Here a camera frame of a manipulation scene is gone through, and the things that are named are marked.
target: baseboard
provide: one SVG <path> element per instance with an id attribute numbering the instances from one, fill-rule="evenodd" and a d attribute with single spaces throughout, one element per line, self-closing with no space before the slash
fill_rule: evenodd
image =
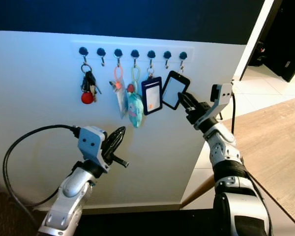
<path id="1" fill-rule="evenodd" d="M 83 215 L 91 214 L 113 214 L 113 213 L 132 213 L 132 212 L 148 212 L 148 211 L 165 211 L 179 210 L 180 204 L 156 204 L 136 206 L 135 204 L 120 204 L 120 205 L 104 205 L 104 206 L 85 206 Z M 49 211 L 49 207 L 38 207 L 39 211 Z"/>

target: black hook knob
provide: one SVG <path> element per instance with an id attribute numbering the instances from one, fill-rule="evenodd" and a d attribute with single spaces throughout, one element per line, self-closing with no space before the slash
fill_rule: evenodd
<path id="1" fill-rule="evenodd" d="M 163 56 L 165 59 L 169 59 L 169 58 L 171 58 L 172 57 L 172 54 L 171 54 L 171 52 L 170 51 L 166 51 L 166 52 L 164 52 L 164 56 Z"/>
<path id="2" fill-rule="evenodd" d="M 79 49 L 79 53 L 80 53 L 82 56 L 87 56 L 87 55 L 89 54 L 87 48 L 85 48 L 85 47 L 81 47 L 81 48 Z"/>
<path id="3" fill-rule="evenodd" d="M 138 58 L 140 56 L 140 54 L 139 54 L 138 50 L 135 49 L 135 50 L 132 50 L 131 56 L 133 58 Z"/>
<path id="4" fill-rule="evenodd" d="M 97 54 L 100 56 L 100 57 L 104 57 L 106 55 L 106 52 L 103 48 L 99 48 L 97 49 Z"/>
<path id="5" fill-rule="evenodd" d="M 121 58 L 122 57 L 122 50 L 117 48 L 114 52 L 114 55 L 116 58 Z"/>
<path id="6" fill-rule="evenodd" d="M 155 51 L 151 50 L 147 53 L 147 57 L 150 58 L 150 59 L 153 59 L 155 58 Z"/>
<path id="7" fill-rule="evenodd" d="M 181 53 L 179 54 L 179 58 L 180 58 L 181 60 L 185 60 L 185 59 L 187 58 L 187 53 L 186 53 L 186 52 L 181 52 Z"/>

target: black cable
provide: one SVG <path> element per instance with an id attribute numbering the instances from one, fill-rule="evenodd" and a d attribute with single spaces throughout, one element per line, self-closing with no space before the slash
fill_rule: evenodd
<path id="1" fill-rule="evenodd" d="M 42 205 L 46 202 L 48 202 L 51 198 L 53 198 L 56 194 L 58 193 L 58 188 L 52 193 L 52 195 L 50 195 L 49 197 L 47 197 L 46 199 L 38 202 L 38 203 L 33 203 L 33 204 L 25 204 L 26 207 L 36 207 L 39 205 Z"/>
<path id="2" fill-rule="evenodd" d="M 4 179 L 4 183 L 5 186 L 8 190 L 8 193 L 10 194 L 11 198 L 16 202 L 16 204 L 26 213 L 26 215 L 30 218 L 31 222 L 33 223 L 33 225 L 38 228 L 39 224 L 37 223 L 36 219 L 34 218 L 34 216 L 32 215 L 32 213 L 26 208 L 26 206 L 18 199 L 18 197 L 16 196 L 15 192 L 12 189 L 10 180 L 9 180 L 9 176 L 8 176 L 8 171 L 7 171 L 7 163 L 8 163 L 8 159 L 10 157 L 10 154 L 12 152 L 12 150 L 16 147 L 16 145 L 18 143 L 20 143 L 22 140 L 24 140 L 25 138 L 27 138 L 28 136 L 38 133 L 40 131 L 46 130 L 46 129 L 54 129 L 54 128 L 65 128 L 65 129 L 69 129 L 71 130 L 75 136 L 78 136 L 79 133 L 79 128 L 75 127 L 75 126 L 69 126 L 69 125 L 64 125 L 64 124 L 56 124 L 56 125 L 49 125 L 49 126 L 44 126 L 44 127 L 40 127 L 36 130 L 33 130 L 25 135 L 23 135 L 22 137 L 18 138 L 8 149 L 8 151 L 6 152 L 4 159 L 3 159 L 3 165 L 2 165 L 2 173 L 3 173 L 3 179 Z M 49 199 L 51 199 L 57 192 L 55 191 L 51 196 L 49 196 L 47 199 L 41 201 L 41 203 L 45 203 L 46 201 L 48 201 Z"/>
<path id="3" fill-rule="evenodd" d="M 232 92 L 233 98 L 233 115 L 232 115 L 232 134 L 234 134 L 235 129 L 235 113 L 236 113 L 236 101 L 235 101 L 235 94 Z"/>

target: red ball keychain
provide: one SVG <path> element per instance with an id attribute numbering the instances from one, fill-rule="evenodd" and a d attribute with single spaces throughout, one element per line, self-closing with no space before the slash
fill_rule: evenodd
<path id="1" fill-rule="evenodd" d="M 84 104 L 91 104 L 93 102 L 93 94 L 91 92 L 84 92 L 81 96 L 81 101 Z"/>
<path id="2" fill-rule="evenodd" d="M 133 84 L 129 84 L 128 85 L 127 92 L 134 93 L 134 86 L 133 86 Z"/>

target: red pom pom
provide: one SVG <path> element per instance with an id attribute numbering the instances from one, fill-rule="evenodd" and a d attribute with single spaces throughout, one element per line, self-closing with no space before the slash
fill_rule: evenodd
<path id="1" fill-rule="evenodd" d="M 128 92 L 134 92 L 134 86 L 133 86 L 133 84 L 129 84 L 128 85 L 127 91 Z"/>
<path id="2" fill-rule="evenodd" d="M 121 89 L 121 87 L 122 87 L 122 85 L 121 85 L 121 83 L 120 83 L 119 81 L 117 81 L 117 82 L 115 83 L 115 86 L 116 86 L 116 89 L 117 89 L 117 90 Z"/>
<path id="3" fill-rule="evenodd" d="M 84 92 L 81 100 L 84 104 L 91 104 L 93 102 L 93 95 L 91 92 Z"/>

